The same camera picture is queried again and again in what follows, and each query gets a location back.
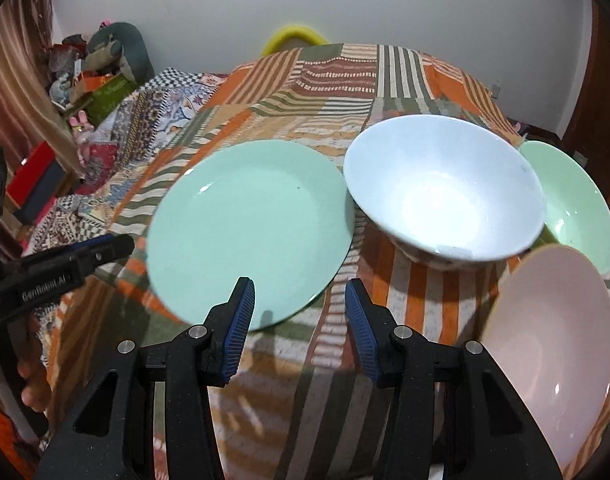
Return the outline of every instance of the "plate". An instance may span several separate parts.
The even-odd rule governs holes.
[[[256,140],[216,152],[172,186],[147,235],[147,269],[160,300],[191,324],[250,277],[256,330],[324,290],[353,232],[354,205],[326,157],[296,142]]]
[[[610,296],[579,251],[548,245],[507,279],[481,338],[565,467],[610,384]]]
[[[530,165],[466,121],[412,115],[375,124],[349,146],[343,171],[383,231],[441,258],[503,260],[543,229],[545,200]]]
[[[528,140],[518,150],[543,187],[549,233],[581,251],[601,274],[608,272],[610,209],[594,181],[575,160],[550,144]]]

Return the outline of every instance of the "bed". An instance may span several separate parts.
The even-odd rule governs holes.
[[[180,174],[216,150],[270,138],[310,146],[342,169],[347,146],[365,127],[418,113],[461,118],[514,146],[522,142],[475,78],[396,46],[294,49],[227,77],[169,69],[125,99],[83,153],[87,194],[56,200],[28,248],[105,232],[130,234],[136,242],[127,261],[102,267],[39,313],[54,391],[52,426],[120,341],[155,344],[188,327],[153,293],[146,270],[147,226]],[[350,252],[325,293],[287,321],[250,334],[232,383],[210,391],[228,478],[348,478],[373,471],[390,392],[375,390],[357,373],[342,299],[348,279],[362,278],[373,301],[387,305],[399,322],[456,344],[480,332],[518,263],[512,258],[476,272],[441,273],[411,264],[360,210],[356,219]],[[154,418],[158,479],[167,478],[161,398]],[[609,421],[610,392],[566,478],[584,465]]]

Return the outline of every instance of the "light green bowl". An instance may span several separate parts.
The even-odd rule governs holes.
[[[553,236],[581,251],[601,274],[608,272],[610,210],[594,181],[550,144],[528,140],[518,150],[538,175],[547,200],[546,228],[536,244],[551,242]]]

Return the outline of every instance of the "brown door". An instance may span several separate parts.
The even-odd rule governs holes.
[[[610,206],[610,19],[595,2],[587,70],[562,148],[587,159],[584,168]]]

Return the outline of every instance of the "human hand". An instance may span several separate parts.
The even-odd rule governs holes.
[[[22,345],[18,357],[18,374],[25,379],[26,386],[22,390],[21,399],[25,405],[35,412],[44,412],[51,398],[50,384],[47,382],[47,370],[40,357],[42,344],[36,337],[40,324],[34,316],[27,318],[29,339]],[[5,411],[0,401],[0,410]]]

